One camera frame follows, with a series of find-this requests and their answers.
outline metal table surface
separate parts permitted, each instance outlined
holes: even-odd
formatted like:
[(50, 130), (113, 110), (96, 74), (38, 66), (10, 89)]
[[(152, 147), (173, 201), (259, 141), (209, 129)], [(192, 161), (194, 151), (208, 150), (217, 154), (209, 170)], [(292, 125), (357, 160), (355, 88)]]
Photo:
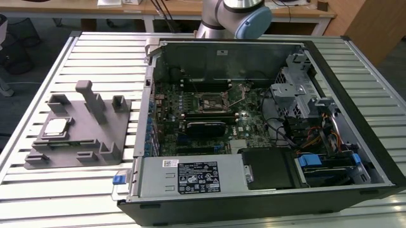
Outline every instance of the metal table surface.
[[(130, 168), (140, 93), (149, 37), (190, 38), (190, 34), (84, 32), (70, 37), (0, 155), (0, 227), (138, 227), (110, 198), (112, 176)], [(339, 37), (264, 36), (313, 41), (392, 159), (406, 173), (406, 103), (351, 42)], [(114, 166), (26, 170), (23, 158), (49, 111), (50, 94), (74, 92), (90, 80), (102, 99), (130, 99), (124, 163)], [(118, 189), (125, 196), (125, 186)], [(178, 225), (176, 227), (404, 227), (406, 192), (365, 201), (339, 213)]]

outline power cord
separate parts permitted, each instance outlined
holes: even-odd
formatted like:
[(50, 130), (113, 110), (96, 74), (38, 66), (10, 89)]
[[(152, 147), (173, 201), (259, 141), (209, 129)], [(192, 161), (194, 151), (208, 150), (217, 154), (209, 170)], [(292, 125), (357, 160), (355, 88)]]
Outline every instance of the power cord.
[[(174, 29), (173, 29), (170, 23), (169, 23), (169, 20), (168, 20), (168, 18), (165, 16), (165, 12), (164, 12), (162, 8), (160, 7), (160, 4), (158, 4), (157, 0), (150, 0), (150, 2), (153, 4), (153, 6), (154, 6), (154, 9), (156, 9), (156, 12), (157, 12), (158, 16), (161, 16), (164, 18), (164, 21), (165, 21), (166, 26), (168, 26), (168, 28), (170, 30), (170, 33), (174, 33)], [(165, 8), (168, 14), (170, 15), (170, 13), (169, 13), (169, 11), (168, 11), (168, 9), (165, 7), (164, 2), (162, 2), (162, 5), (164, 5), (164, 8)]]
[(291, 21), (292, 21), (292, 14), (291, 14), (291, 6), (299, 6), (297, 4), (295, 4), (295, 5), (285, 5), (285, 3), (281, 1), (281, 4), (283, 5), (279, 5), (276, 2), (275, 2), (275, 0), (272, 0), (272, 2), (275, 3), (275, 5), (276, 6), (285, 6), (287, 7), (287, 11), (288, 11), (288, 13), (289, 13), (289, 23), (291, 23)]

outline warning label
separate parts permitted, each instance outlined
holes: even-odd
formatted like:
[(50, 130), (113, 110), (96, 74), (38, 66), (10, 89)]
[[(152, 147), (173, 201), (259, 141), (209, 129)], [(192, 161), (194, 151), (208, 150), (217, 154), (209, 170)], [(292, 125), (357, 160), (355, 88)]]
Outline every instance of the warning label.
[(216, 161), (177, 164), (180, 194), (220, 192)]

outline desk leg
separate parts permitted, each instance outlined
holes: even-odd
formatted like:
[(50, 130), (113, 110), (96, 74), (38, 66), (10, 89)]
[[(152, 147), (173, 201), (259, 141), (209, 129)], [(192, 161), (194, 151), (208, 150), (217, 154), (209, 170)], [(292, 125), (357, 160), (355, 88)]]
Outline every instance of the desk leg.
[(96, 19), (80, 19), (81, 31), (93, 32), (97, 28)]
[(154, 32), (153, 29), (153, 16), (152, 15), (142, 15), (142, 20), (145, 24), (145, 31), (146, 32)]
[(312, 30), (312, 36), (321, 36), (324, 34), (325, 28), (329, 24), (331, 18), (320, 18), (319, 22)]
[(1, 78), (0, 78), (0, 94), (2, 94), (3, 96), (11, 96), (13, 95), (13, 90), (10, 89), (7, 84), (5, 84), (5, 82), (2, 81)]

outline blue tab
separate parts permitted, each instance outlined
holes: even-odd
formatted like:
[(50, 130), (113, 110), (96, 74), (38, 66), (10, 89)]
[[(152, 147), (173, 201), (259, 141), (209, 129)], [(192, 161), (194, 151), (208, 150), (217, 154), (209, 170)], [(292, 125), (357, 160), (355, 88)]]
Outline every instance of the blue tab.
[(125, 175), (113, 176), (113, 185), (125, 184)]
[(351, 156), (352, 156), (352, 158), (353, 158), (355, 164), (359, 165), (359, 164), (360, 164), (360, 158), (359, 158), (357, 153), (352, 153)]
[(319, 156), (316, 154), (303, 154), (299, 157), (299, 164), (301, 167), (307, 165), (321, 165), (321, 161), (319, 160)]
[(300, 167), (305, 166), (304, 157), (301, 156), (297, 160), (299, 160)]

